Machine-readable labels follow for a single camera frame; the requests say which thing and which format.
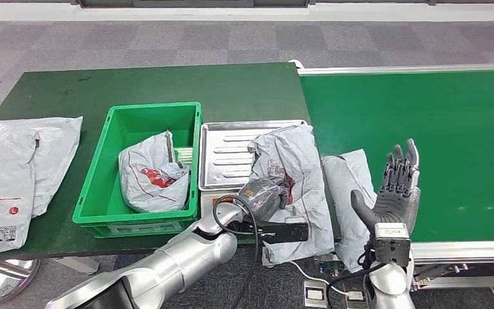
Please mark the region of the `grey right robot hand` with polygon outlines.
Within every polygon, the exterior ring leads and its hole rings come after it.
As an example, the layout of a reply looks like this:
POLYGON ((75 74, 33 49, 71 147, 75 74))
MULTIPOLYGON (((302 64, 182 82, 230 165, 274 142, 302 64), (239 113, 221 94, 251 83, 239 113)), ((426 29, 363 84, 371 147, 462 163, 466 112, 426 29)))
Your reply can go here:
POLYGON ((377 223, 404 223, 408 233, 414 229, 421 189, 419 180, 419 152, 413 139, 406 141, 407 153, 396 144, 386 155, 382 182, 375 204, 366 205, 359 190, 351 191, 351 206, 359 219, 373 234, 377 223))

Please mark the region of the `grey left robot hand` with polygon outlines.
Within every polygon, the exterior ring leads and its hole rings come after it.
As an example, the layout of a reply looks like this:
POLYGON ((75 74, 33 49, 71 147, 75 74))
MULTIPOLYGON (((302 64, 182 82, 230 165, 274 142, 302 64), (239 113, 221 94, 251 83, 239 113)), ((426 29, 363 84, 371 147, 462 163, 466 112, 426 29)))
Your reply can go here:
POLYGON ((280 178, 254 178, 238 192, 257 221, 269 221, 279 210, 286 208, 289 185, 280 178))

